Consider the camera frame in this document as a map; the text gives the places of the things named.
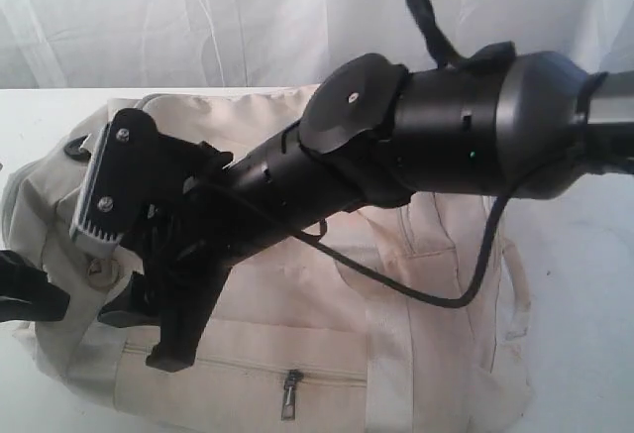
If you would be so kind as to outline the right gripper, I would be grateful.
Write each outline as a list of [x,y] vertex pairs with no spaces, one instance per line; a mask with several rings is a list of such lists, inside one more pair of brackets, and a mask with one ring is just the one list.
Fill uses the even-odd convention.
[[139,109],[118,112],[121,181],[134,220],[122,246],[143,261],[144,297],[160,299],[159,341],[146,366],[180,372],[193,366],[226,276],[208,224],[218,207],[205,184],[222,176],[233,154],[202,141],[161,133]]

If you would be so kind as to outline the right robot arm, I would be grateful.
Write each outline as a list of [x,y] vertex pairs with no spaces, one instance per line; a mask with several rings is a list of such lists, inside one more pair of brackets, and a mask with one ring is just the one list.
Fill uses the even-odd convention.
[[77,196],[70,245],[96,262],[118,248],[142,262],[96,319],[158,326],[150,367],[190,367],[231,269],[290,237],[322,249],[336,213],[400,207],[418,192],[493,196],[475,272],[457,297],[330,252],[407,297],[459,309],[480,290],[509,200],[551,199],[585,174],[632,171],[631,72],[589,73],[510,42],[463,56],[430,0],[406,4],[433,69],[359,56],[316,88],[295,122],[270,116],[274,134],[240,160],[229,147],[247,135],[245,107],[187,95],[127,103],[62,146],[58,178]]

